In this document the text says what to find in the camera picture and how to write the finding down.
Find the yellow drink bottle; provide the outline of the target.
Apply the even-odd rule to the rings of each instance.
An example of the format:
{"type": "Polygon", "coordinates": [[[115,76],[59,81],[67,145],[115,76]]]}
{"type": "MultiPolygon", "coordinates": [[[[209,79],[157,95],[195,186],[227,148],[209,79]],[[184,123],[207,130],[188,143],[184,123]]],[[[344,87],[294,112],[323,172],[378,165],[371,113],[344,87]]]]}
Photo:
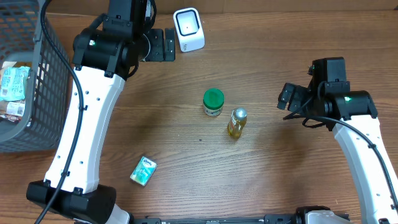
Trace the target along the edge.
{"type": "Polygon", "coordinates": [[[231,118],[228,123],[228,134],[234,138],[238,139],[240,138],[242,132],[243,132],[243,127],[247,123],[247,111],[240,107],[240,108],[235,108],[231,112],[231,118]]]}

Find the green lid jar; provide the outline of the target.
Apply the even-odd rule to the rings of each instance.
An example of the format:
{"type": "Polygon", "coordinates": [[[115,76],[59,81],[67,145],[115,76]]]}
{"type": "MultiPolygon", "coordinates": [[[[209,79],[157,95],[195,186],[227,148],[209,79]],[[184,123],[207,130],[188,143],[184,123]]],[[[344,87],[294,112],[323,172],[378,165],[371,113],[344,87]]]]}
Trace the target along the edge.
{"type": "Polygon", "coordinates": [[[208,89],[203,95],[203,110],[208,116],[221,114],[224,105],[224,94],[217,88],[208,89]]]}

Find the teal tissue pack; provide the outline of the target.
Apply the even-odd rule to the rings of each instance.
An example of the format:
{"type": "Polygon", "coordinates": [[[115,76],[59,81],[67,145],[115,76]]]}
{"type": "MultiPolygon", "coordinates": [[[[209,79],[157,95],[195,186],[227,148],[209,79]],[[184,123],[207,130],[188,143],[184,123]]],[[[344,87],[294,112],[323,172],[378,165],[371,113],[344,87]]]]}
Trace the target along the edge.
{"type": "Polygon", "coordinates": [[[149,179],[157,168],[157,163],[147,157],[142,156],[136,168],[130,175],[130,179],[141,186],[146,186],[149,179]]]}

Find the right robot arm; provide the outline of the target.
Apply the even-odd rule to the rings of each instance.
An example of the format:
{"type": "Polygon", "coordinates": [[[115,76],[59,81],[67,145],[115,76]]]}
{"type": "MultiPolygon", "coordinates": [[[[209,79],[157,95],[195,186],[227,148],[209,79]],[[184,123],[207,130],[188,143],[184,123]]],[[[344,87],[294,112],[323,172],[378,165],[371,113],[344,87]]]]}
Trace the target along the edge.
{"type": "Polygon", "coordinates": [[[381,136],[378,111],[365,90],[353,91],[343,57],[320,58],[308,68],[307,87],[286,83],[277,107],[286,120],[333,133],[349,165],[363,223],[397,223],[397,175],[381,136]]]}

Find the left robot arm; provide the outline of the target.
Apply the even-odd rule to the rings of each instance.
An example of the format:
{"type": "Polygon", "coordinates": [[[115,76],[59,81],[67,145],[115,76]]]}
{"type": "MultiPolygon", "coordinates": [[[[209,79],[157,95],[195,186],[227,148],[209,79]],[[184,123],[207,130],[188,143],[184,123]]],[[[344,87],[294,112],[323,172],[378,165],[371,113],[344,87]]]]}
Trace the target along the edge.
{"type": "Polygon", "coordinates": [[[116,190],[99,183],[101,151],[111,113],[128,78],[145,61],[172,62],[165,38],[154,28],[154,1],[111,1],[73,41],[66,68],[73,91],[56,155],[43,180],[26,197],[43,212],[76,223],[133,223],[116,204],[116,190]]]}

